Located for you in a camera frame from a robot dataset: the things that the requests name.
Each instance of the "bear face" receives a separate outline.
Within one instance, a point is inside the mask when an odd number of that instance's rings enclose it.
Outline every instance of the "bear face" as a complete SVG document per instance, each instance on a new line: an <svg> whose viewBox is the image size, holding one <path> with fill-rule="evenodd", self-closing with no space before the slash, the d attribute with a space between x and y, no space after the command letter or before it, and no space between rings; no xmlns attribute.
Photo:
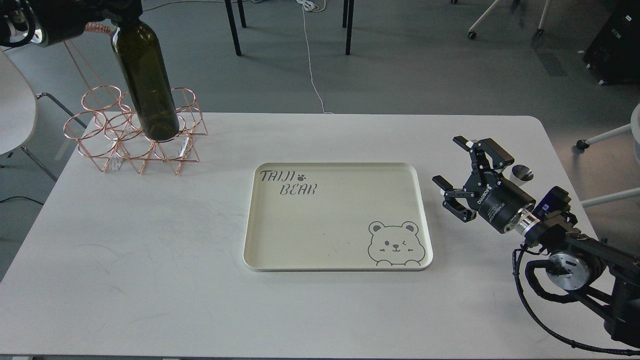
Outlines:
<svg viewBox="0 0 640 360"><path fill-rule="evenodd" d="M426 251L417 236L418 226L411 221L405 221L400 226L385 226L374 221L369 224L369 232L369 257L376 265L407 265L409 262L419 265L424 259Z"/></svg>

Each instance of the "white table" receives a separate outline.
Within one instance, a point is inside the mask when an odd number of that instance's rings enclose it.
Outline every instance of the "white table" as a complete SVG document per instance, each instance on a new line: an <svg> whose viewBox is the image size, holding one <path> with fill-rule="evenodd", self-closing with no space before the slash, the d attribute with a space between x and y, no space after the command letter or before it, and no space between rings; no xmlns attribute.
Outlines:
<svg viewBox="0 0 640 360"><path fill-rule="evenodd" d="M511 276L521 237L463 224L431 182L461 186L451 139L492 137L535 178L567 189L531 117L205 114L200 163L103 174L74 155L0 283L0 354L164 357L582 358L524 311ZM433 263L421 272L251 271L242 259L254 170L266 162L401 161L418 173ZM310 221L303 217L295 221ZM611 276L599 283L609 291ZM608 347L580 304L527 292L561 334Z"/></svg>

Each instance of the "tray rim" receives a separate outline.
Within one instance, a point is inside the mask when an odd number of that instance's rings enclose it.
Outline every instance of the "tray rim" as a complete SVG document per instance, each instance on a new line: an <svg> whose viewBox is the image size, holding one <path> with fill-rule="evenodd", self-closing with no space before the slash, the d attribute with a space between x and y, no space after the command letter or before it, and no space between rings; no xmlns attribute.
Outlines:
<svg viewBox="0 0 640 360"><path fill-rule="evenodd" d="M247 261L247 236L248 236L248 232L249 232L249 226L251 224L250 220L252 218L251 216L251 208L252 208L252 204L254 201L254 194L255 194L255 189L257 187L256 185L256 178L257 178L257 174L259 173L259 170L262 167L265 167L266 165L286 165L286 166L293 166L293 165L315 165L315 166L323 166L323 165L338 165L338 166L345 166L345 165L357 165L357 166L366 166L366 165L370 165L370 166L376 166L376 165L402 165L404 166L411 174L413 180L415 181L415 190L416 190L416 195L418 195L418 199L419 202L422 206L419 207L419 215L422 217L422 219L424 219L424 223L427 225L426 226L426 238L425 238L425 250L427 250L426 254L425 254L425 258L424 260L426 260L426 262L424 263L424 265L420 265L418 267L415 268L406 268L406 267L390 267L390 268L350 268L350 267L331 267L331 268L298 268L298 267L282 267L282 268L275 268L275 267L269 267L269 268L263 268L263 267L259 267L259 266L254 266L249 264L249 261ZM422 190L420 189L420 181L418 178L418 173L415 169L415 167L413 167L413 165L411 165L410 163L407 162L403 162L403 161L368 161L368 162L353 162L353 161L315 161L315 162L300 162L300 161L284 161L284 162L276 162L276 161L270 161L270 162L266 162L263 164L258 165L255 170L253 171L253 183L252 183L252 190L251 190L251 195L250 195L250 200L249 200L249 214L247 216L247 225L246 225L246 229L244 232L244 243L243 243L243 262L244 264L251 270L253 270L254 272L420 272L424 269L426 269L432 262L433 262L433 246L431 244L431 235L429 234L429 226L427 224L427 220L426 220L426 214L424 211L424 201L422 200Z"/></svg>

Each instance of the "chair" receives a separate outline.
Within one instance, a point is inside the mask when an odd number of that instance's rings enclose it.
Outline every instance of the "chair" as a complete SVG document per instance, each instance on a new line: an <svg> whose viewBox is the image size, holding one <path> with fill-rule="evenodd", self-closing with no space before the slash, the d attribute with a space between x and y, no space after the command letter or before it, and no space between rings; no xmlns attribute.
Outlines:
<svg viewBox="0 0 640 360"><path fill-rule="evenodd" d="M469 28L469 32L467 37L471 40L475 39L477 36L476 33L476 28L478 27L478 25L480 25L480 23L484 20L485 17L487 17L487 15L489 15L494 9L495 7L501 2L502 0L495 0L493 2L493 4L491 4L491 6L489 6L489 8L482 14L480 15L480 17L476 20L476 22L471 25L471 28ZM513 4L517 5L520 2L520 0L513 0ZM452 4L457 4L458 0L451 0ZM542 10L542 16L540 17L540 23L538 24L538 29L536 30L536 33L534 36L541 36L542 33L545 31L544 30L544 25L545 25L545 21L547 20L547 13L549 11L549 6L551 5L551 0L546 0L545 1L545 8L544 10Z"/></svg>
<svg viewBox="0 0 640 360"><path fill-rule="evenodd" d="M626 133L627 131L631 131L631 133L634 135L634 139L635 139L634 149L636 152L636 158L638 162L640 162L640 104L638 104L636 108L633 110L633 113L631 114L631 121L629 124L621 126L617 129L613 129L604 134L600 134L598 136L588 138L586 140L578 140L575 146L580 150L585 150L590 145L601 142L602 140L608 139L612 136ZM586 208L588 206L595 206L599 204L604 204L606 202L627 199L627 198L635 197L638 195L640 195L640 188L634 188L630 190L625 190L623 192L612 193L609 195L596 197L594 199L584 200L581 202L581 204L583 208Z"/></svg>
<svg viewBox="0 0 640 360"><path fill-rule="evenodd" d="M31 138L36 126L36 100L48 97L66 113L69 111L53 95L41 93L34 95L29 83L20 70L2 53L0 55L0 154L10 152L17 147L33 160L53 181L56 177L24 144Z"/></svg>

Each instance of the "table leg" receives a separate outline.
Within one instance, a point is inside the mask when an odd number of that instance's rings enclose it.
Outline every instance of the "table leg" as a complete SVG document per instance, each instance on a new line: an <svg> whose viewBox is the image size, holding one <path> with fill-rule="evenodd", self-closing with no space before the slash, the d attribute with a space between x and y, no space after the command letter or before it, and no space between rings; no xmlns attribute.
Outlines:
<svg viewBox="0 0 640 360"><path fill-rule="evenodd" d="M240 25L242 25L242 27L246 29L246 19L244 18L243 0L237 0L237 1L238 1L238 12L240 13Z"/></svg>
<svg viewBox="0 0 640 360"><path fill-rule="evenodd" d="M347 28L347 9L348 9L348 0L342 1L342 28Z"/></svg>
<svg viewBox="0 0 640 360"><path fill-rule="evenodd" d="M351 54L351 28L353 27L353 0L349 0L349 9L347 15L347 47L344 51L345 55Z"/></svg>
<svg viewBox="0 0 640 360"><path fill-rule="evenodd" d="M238 41L238 31L236 29L236 20L234 19L234 10L231 7L231 0L225 0L225 6L227 7L227 17L229 17L229 27L231 28L231 37L234 39L236 55L242 56L242 52L240 51L240 41Z"/></svg>

